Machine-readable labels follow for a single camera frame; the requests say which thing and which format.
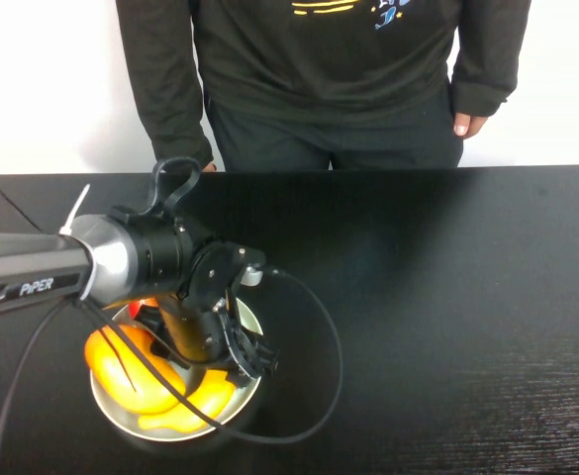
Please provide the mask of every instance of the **black sweatshirt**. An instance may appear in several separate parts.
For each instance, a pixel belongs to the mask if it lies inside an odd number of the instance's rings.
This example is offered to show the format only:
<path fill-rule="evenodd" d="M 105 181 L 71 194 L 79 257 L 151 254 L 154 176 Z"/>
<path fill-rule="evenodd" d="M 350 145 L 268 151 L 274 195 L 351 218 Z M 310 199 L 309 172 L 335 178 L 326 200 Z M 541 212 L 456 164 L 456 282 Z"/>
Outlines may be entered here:
<path fill-rule="evenodd" d="M 489 117 L 516 89 L 531 0 L 117 0 L 138 112 L 157 158 L 211 150 L 203 94 L 312 124 L 393 113 L 443 86 L 454 32 L 457 112 Z"/>

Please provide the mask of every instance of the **black table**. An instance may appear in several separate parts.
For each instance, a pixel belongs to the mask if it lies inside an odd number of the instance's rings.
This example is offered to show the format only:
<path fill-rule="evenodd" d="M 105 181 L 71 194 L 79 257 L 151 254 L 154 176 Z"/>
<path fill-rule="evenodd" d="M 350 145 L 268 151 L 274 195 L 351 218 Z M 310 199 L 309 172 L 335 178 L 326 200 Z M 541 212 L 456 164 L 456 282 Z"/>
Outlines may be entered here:
<path fill-rule="evenodd" d="M 2 176 L 0 188 L 53 232 L 87 182 L 82 213 L 144 203 L 144 175 Z M 188 207 L 329 307 L 345 356 L 331 421 L 288 447 L 134 449 L 91 398 L 92 327 L 69 310 L 23 374 L 4 473 L 579 473 L 579 167 L 213 174 Z M 31 229 L 0 195 L 0 232 Z M 283 288 L 249 296 L 283 351 L 258 433 L 306 428 L 336 383 L 326 327 Z M 42 311 L 0 318 L 0 404 Z"/>

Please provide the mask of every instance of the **black pants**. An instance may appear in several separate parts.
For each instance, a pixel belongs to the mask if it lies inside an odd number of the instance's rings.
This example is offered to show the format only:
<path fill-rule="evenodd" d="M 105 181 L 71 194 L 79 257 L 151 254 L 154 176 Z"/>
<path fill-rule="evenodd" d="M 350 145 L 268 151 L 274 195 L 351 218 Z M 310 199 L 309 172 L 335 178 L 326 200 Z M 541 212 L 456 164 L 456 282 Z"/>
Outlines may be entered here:
<path fill-rule="evenodd" d="M 447 86 L 389 117 L 347 126 L 270 120 L 214 101 L 206 110 L 229 172 L 454 168 L 463 154 Z"/>

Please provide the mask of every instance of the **hand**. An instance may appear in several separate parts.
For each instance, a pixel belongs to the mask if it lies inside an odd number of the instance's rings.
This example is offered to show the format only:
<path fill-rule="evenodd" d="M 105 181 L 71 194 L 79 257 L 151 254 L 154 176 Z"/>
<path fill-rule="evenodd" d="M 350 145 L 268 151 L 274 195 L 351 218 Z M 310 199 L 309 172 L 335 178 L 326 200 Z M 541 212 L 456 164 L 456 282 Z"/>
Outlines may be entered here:
<path fill-rule="evenodd" d="M 457 112 L 454 120 L 454 131 L 464 140 L 470 139 L 480 132 L 488 119 L 488 117 L 472 117 Z"/>

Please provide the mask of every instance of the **red object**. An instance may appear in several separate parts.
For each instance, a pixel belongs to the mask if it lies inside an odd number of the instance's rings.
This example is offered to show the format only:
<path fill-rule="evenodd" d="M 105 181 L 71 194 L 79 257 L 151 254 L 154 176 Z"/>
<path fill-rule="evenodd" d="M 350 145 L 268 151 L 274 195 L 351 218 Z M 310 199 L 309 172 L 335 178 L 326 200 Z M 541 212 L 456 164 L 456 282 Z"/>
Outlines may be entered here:
<path fill-rule="evenodd" d="M 131 315 L 132 319 L 138 315 L 140 309 L 144 305 L 148 307 L 157 307 L 157 302 L 154 299 L 135 300 L 134 302 L 131 302 L 129 304 L 129 315 Z"/>

